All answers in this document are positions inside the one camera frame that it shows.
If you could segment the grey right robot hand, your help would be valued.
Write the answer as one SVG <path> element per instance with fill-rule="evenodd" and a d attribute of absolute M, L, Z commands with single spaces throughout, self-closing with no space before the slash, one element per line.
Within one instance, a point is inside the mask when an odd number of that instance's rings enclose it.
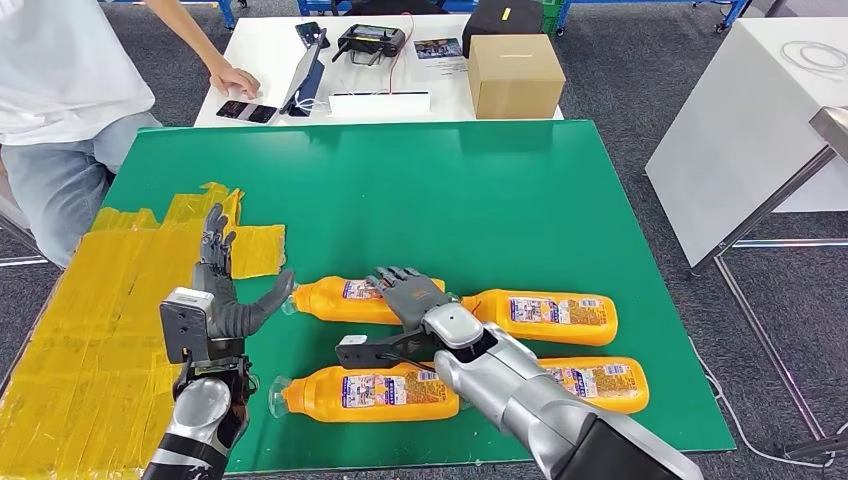
<path fill-rule="evenodd" d="M 430 277 L 411 267 L 377 267 L 365 280 L 384 299 L 404 331 L 417 329 L 430 310 L 455 301 Z"/>

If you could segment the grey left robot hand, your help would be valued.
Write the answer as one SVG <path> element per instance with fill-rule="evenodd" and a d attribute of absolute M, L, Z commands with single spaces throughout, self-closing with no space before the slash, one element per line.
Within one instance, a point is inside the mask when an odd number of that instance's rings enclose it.
<path fill-rule="evenodd" d="M 192 274 L 192 288 L 213 295 L 207 332 L 212 339 L 247 338 L 290 298 L 295 272 L 282 269 L 274 286 L 259 300 L 245 304 L 238 300 L 232 278 L 232 243 L 235 232 L 226 234 L 228 217 L 223 205 L 214 204 L 204 220 L 199 261 Z"/>

